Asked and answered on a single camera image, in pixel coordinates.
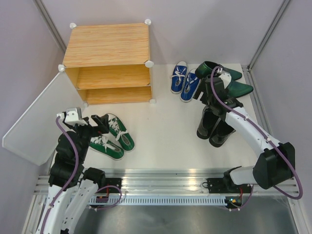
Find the gray floor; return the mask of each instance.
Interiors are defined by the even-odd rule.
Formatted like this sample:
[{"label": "gray floor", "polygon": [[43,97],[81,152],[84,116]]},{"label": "gray floor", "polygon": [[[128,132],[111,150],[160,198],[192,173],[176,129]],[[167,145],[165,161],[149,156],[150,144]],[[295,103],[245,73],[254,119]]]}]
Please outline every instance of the gray floor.
[{"label": "gray floor", "polygon": [[287,200],[253,197],[240,212],[218,207],[117,206],[85,210],[75,234],[297,234]]}]

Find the open cabinet door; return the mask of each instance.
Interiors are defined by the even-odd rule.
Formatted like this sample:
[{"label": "open cabinet door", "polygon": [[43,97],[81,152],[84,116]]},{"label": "open cabinet door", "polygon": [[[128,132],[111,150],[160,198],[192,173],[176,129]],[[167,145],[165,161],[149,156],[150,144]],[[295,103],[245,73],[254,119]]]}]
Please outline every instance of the open cabinet door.
[{"label": "open cabinet door", "polygon": [[58,73],[2,138],[3,148],[36,164],[44,164],[55,150],[61,131],[57,113],[84,105],[65,72]]}]

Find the wooden shelf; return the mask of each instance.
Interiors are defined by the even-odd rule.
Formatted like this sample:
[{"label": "wooden shelf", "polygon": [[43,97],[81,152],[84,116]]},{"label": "wooden shelf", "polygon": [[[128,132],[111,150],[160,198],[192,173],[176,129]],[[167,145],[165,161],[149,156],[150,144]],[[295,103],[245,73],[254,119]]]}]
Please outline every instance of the wooden shelf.
[{"label": "wooden shelf", "polygon": [[78,26],[72,30],[66,67],[144,64],[149,60],[148,25],[144,23]]},{"label": "wooden shelf", "polygon": [[77,89],[138,87],[150,84],[150,71],[144,64],[81,67]]},{"label": "wooden shelf", "polygon": [[89,104],[145,102],[150,99],[152,99],[150,86],[86,90],[86,101]]}]

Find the green shoe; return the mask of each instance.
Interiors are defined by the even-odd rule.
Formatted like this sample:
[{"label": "green shoe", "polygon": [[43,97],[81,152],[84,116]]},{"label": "green shoe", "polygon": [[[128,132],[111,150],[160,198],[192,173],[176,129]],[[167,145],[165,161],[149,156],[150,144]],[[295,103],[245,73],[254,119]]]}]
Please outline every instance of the green shoe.
[{"label": "green shoe", "polygon": [[242,97],[244,95],[250,94],[254,90],[251,85],[239,83],[234,80],[230,82],[227,89],[229,89],[228,96],[232,98]]},{"label": "green shoe", "polygon": [[123,123],[117,116],[113,114],[107,115],[110,133],[113,134],[114,137],[116,137],[116,140],[121,144],[124,151],[132,151],[135,147],[135,143],[128,133],[125,125],[123,125]]},{"label": "green shoe", "polygon": [[232,70],[230,68],[226,68],[226,67],[223,67],[222,65],[220,64],[217,64],[215,62],[209,62],[209,61],[205,61],[203,62],[201,65],[198,66],[198,68],[196,69],[195,71],[195,74],[198,78],[202,79],[206,76],[210,76],[211,75],[211,72],[213,71],[213,69],[215,67],[222,67],[223,71],[227,72],[227,73],[230,73],[231,77],[233,80],[238,80],[238,79],[241,79],[242,78],[242,74],[238,71],[235,71],[235,70]]},{"label": "green shoe", "polygon": [[107,137],[103,135],[91,138],[90,146],[93,150],[105,154],[115,160],[120,160],[124,156],[124,150],[109,141]]}]

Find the ventilation grille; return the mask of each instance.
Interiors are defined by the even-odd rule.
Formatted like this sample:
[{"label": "ventilation grille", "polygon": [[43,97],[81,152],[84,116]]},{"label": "ventilation grille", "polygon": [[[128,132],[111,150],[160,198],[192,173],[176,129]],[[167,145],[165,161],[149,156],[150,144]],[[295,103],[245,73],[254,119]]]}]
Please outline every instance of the ventilation grille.
[{"label": "ventilation grille", "polygon": [[[110,195],[107,202],[96,201],[93,196],[89,205],[112,205],[119,199],[118,195]],[[225,206],[225,196],[129,196],[123,197],[119,205],[144,205],[144,206]]]}]

